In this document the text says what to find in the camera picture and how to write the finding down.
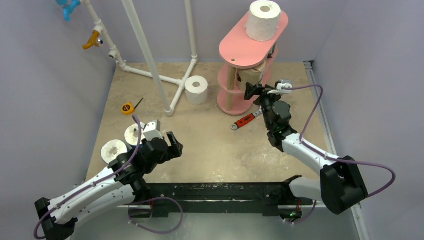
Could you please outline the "brown paper roll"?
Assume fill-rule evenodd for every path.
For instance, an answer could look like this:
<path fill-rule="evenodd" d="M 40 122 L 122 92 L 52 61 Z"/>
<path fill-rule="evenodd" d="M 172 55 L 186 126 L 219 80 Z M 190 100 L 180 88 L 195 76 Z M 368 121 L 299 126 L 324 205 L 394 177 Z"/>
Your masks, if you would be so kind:
<path fill-rule="evenodd" d="M 266 68 L 266 60 L 262 61 L 259 65 L 249 69 L 238 69 L 237 70 L 237 85 L 239 89 L 245 93 L 246 84 L 256 85 L 259 83 L 264 75 Z"/>

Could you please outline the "green paper roll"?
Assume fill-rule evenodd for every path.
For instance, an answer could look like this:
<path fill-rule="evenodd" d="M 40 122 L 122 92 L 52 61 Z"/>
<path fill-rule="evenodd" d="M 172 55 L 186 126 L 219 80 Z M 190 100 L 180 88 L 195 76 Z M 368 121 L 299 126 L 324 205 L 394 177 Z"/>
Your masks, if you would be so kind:
<path fill-rule="evenodd" d="M 270 49 L 270 51 L 268 52 L 268 55 L 267 55 L 268 59 L 274 58 L 274 53 L 275 53 L 276 47 L 277 46 L 275 44 L 272 46 L 272 48 Z"/>

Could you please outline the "white paper towel roll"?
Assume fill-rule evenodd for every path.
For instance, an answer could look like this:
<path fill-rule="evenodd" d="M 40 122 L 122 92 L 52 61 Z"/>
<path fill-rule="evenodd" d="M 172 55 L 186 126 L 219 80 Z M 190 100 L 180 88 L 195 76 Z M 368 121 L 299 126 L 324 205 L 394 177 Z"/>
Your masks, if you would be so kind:
<path fill-rule="evenodd" d="M 278 29 L 280 6 L 271 0 L 256 0 L 249 7 L 245 24 L 247 36 L 258 42 L 270 40 Z"/>

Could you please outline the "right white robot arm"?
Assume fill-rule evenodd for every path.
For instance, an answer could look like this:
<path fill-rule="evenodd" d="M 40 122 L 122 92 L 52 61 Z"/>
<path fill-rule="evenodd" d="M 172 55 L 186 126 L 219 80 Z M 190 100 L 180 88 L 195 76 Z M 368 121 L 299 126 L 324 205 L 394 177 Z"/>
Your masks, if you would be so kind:
<path fill-rule="evenodd" d="M 246 84 L 244 99 L 260 106 L 268 141 L 279 151 L 295 157 L 319 175 L 319 181 L 300 177 L 281 189 L 280 196 L 288 204 L 299 198 L 323 202 L 339 215 L 365 200 L 368 190 L 358 167 L 350 156 L 339 157 L 316 147 L 291 127 L 291 106 L 281 100 L 294 87 L 279 80 L 275 86 Z"/>

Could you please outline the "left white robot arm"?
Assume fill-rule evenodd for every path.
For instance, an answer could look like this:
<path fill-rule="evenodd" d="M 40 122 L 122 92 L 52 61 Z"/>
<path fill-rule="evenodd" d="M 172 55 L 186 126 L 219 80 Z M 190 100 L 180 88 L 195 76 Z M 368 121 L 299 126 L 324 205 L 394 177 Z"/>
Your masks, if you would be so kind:
<path fill-rule="evenodd" d="M 184 146 L 173 132 L 144 139 L 131 150 L 119 154 L 96 176 L 54 199 L 41 198 L 35 202 L 39 222 L 34 230 L 37 240 L 66 240 L 78 223 L 96 213 L 121 206 L 142 205 L 163 200 L 153 197 L 144 180 L 157 165 L 182 156 Z"/>

